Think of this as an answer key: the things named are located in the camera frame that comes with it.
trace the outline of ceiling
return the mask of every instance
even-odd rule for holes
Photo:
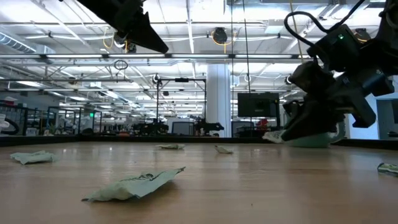
[[[171,54],[300,54],[299,44],[283,27],[284,17],[290,12],[288,0],[246,0],[245,11],[243,11],[241,0],[234,0],[233,6],[230,4],[231,1],[228,2],[229,4],[226,5],[222,0],[147,0],[144,3],[144,12],[149,13],[152,27],[168,45],[168,53]],[[331,27],[344,17],[356,3],[356,1],[350,0],[319,0],[317,3],[313,2],[311,0],[293,0],[293,8],[295,11],[307,11],[317,17],[323,15],[324,20],[321,20],[321,24],[326,28]],[[371,3],[372,1],[366,1],[346,23],[352,29],[366,28],[367,32],[374,37],[380,23],[378,14],[382,9],[369,7]],[[316,42],[325,35],[313,26],[307,17],[295,16],[295,20],[297,32],[306,33],[303,36],[312,42]],[[225,28],[228,42],[232,40],[233,35],[236,36],[236,39],[232,44],[225,47],[216,45],[211,36],[210,38],[207,37],[207,34],[211,34],[215,27]],[[37,49],[39,49],[38,46],[47,46],[56,54],[124,53],[124,49],[117,48],[114,44],[110,48],[104,46],[104,42],[108,46],[112,44],[113,28],[76,0],[64,0],[63,2],[56,0],[40,2],[38,0],[2,0],[0,33],[2,32]],[[305,50],[308,46],[300,43],[300,47],[302,53],[306,54]],[[137,54],[154,53],[156,52],[137,47]],[[21,54],[21,52],[0,45],[0,54]],[[292,87],[285,85],[284,78],[300,65],[300,60],[284,59],[250,60],[249,66],[245,60],[235,61],[233,66],[231,60],[211,59],[155,58],[126,61],[129,68],[119,72],[113,66],[114,60],[59,59],[53,60],[52,64],[45,64],[35,60],[14,58],[2,60],[0,72],[2,72],[3,78],[10,78],[11,72],[14,72],[12,78],[37,80],[44,77],[58,80],[57,82],[44,83],[46,87],[51,89],[89,88],[89,82],[78,82],[76,85],[59,82],[59,80],[66,80],[71,77],[79,80],[85,78],[98,79],[99,82],[100,79],[109,80],[118,77],[117,82],[101,82],[101,85],[95,88],[132,89],[134,90],[132,92],[120,91],[116,93],[120,98],[139,103],[141,108],[145,108],[146,103],[153,104],[151,99],[153,93],[144,93],[138,90],[153,88],[152,78],[154,74],[158,74],[162,78],[206,78],[209,63],[228,63],[234,77],[234,89],[237,91],[247,90],[248,79],[245,76],[248,69],[252,76],[252,89],[290,90]],[[21,85],[21,83],[12,83],[11,85],[13,88],[34,87]],[[186,88],[198,91],[184,93],[171,91],[169,96],[161,96],[161,98],[203,98],[203,92],[199,91],[200,87],[193,82],[170,82],[167,88]],[[78,95],[95,102],[121,103],[119,99],[113,100],[110,96],[99,96],[96,92],[87,91],[76,94],[58,91],[57,93],[63,96]],[[68,99],[68,101],[80,103],[73,99]],[[169,111],[172,106],[166,103],[170,102],[165,101],[165,111]],[[183,103],[189,103],[185,106],[181,105],[183,109],[190,108],[191,105],[199,105],[197,102],[186,101]],[[195,107],[198,113],[201,113],[201,108],[202,106]]]

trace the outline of table surface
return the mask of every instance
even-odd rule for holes
[[[377,173],[398,153],[273,144],[73,142],[0,149],[0,223],[396,223],[398,178]],[[14,152],[60,160],[22,166]],[[81,202],[101,186],[143,171],[187,168],[139,200]]]

